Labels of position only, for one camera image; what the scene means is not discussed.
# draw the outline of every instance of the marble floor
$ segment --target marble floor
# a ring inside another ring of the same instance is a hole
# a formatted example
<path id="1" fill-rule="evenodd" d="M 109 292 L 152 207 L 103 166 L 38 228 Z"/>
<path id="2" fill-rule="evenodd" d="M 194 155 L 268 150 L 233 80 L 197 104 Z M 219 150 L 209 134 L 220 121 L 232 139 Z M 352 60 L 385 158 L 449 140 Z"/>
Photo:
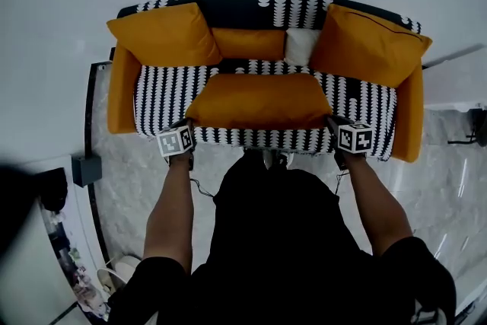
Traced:
<path id="1" fill-rule="evenodd" d="M 156 141 L 107 131 L 110 67 L 99 71 L 94 96 L 93 148 L 102 157 L 103 179 L 95 183 L 103 235 L 111 256 L 142 255 L 145 223 L 159 197 L 167 165 Z M 487 151 L 477 145 L 448 145 L 469 133 L 466 114 L 425 111 L 422 151 L 414 164 L 391 158 L 369 164 L 407 212 L 415 235 L 450 270 L 455 279 L 487 258 Z M 242 155 L 239 148 L 199 144 L 191 176 L 217 193 L 226 170 Z M 295 155 L 291 168 L 316 174 L 336 188 L 338 168 L 332 155 Z M 193 268 L 204 263 L 215 223 L 211 198 L 195 184 Z M 339 186 L 340 209 L 358 245 L 370 251 L 361 226 L 349 177 Z"/>

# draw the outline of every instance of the white pillow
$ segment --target white pillow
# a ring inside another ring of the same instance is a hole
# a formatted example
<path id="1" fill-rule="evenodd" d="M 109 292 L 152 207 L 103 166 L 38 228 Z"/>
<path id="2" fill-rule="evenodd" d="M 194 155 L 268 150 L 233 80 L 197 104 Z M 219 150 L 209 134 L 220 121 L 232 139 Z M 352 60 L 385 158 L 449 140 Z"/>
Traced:
<path id="1" fill-rule="evenodd" d="M 284 60 L 289 65 L 307 65 L 311 53 L 320 37 L 321 30 L 296 29 L 287 30 L 286 54 Z"/>

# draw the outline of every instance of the forearm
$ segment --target forearm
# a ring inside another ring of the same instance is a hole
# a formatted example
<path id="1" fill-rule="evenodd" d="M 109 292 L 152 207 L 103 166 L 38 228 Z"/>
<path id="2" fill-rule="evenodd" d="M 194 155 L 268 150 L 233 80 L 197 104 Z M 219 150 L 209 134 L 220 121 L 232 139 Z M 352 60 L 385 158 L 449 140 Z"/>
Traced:
<path id="1" fill-rule="evenodd" d="M 345 158 L 360 219 L 374 254 L 381 255 L 396 241 L 412 236 L 403 207 L 382 184 L 365 158 Z"/>
<path id="2" fill-rule="evenodd" d="M 171 162 L 157 201 L 147 222 L 144 258 L 164 256 L 191 271 L 193 249 L 193 198 L 189 181 L 188 159 Z"/>

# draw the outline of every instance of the sofa armrest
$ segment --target sofa armrest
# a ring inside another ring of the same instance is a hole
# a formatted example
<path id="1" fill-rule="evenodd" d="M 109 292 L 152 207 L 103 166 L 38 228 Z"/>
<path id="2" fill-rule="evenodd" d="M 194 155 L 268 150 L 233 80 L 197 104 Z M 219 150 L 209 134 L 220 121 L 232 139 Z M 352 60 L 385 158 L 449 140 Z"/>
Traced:
<path id="1" fill-rule="evenodd" d="M 107 125 L 110 133 L 135 132 L 134 86 L 142 65 L 117 43 L 108 92 Z"/>
<path id="2" fill-rule="evenodd" d="M 423 130 L 422 67 L 418 66 L 396 92 L 396 134 L 392 156 L 412 163 L 419 156 Z"/>

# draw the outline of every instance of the black and white patterned fabric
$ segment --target black and white patterned fabric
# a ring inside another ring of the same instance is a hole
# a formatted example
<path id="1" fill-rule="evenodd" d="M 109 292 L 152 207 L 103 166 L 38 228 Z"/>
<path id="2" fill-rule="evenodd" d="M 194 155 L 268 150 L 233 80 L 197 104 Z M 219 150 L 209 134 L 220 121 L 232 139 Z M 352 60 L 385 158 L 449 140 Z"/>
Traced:
<path id="1" fill-rule="evenodd" d="M 142 137 L 155 136 L 171 123 L 184 118 L 186 109 L 209 78 L 220 72 L 253 75 L 307 73 L 314 76 L 333 112 L 374 129 L 371 157 L 387 160 L 394 140 L 396 90 L 354 78 L 315 72 L 307 66 L 283 61 L 224 60 L 219 65 L 199 67 L 143 66 L 135 86 L 135 124 Z M 196 128 L 197 142 L 273 148 L 300 153 L 330 153 L 333 146 L 328 129 L 251 130 Z"/>
<path id="2" fill-rule="evenodd" d="M 237 29 L 277 29 L 289 27 L 321 29 L 326 10 L 333 3 L 386 19 L 415 33 L 421 33 L 419 22 L 381 8 L 350 0 L 155 0 L 125 7 L 118 13 L 123 18 L 137 12 L 195 2 L 210 27 Z M 191 101 L 201 92 L 207 80 L 219 72 L 288 74 L 306 72 L 316 77 L 325 91 L 333 112 L 363 121 L 375 131 L 370 156 L 389 158 L 396 115 L 396 91 L 380 85 L 314 72 L 308 67 L 290 66 L 285 62 L 257 60 L 224 60 L 209 67 L 153 68 L 142 67 L 135 86 L 135 119 L 139 135 L 153 136 L 165 126 L 181 119 Z M 307 153 L 331 151 L 327 129 L 315 130 L 236 130 L 197 129 L 199 142 L 276 148 Z"/>

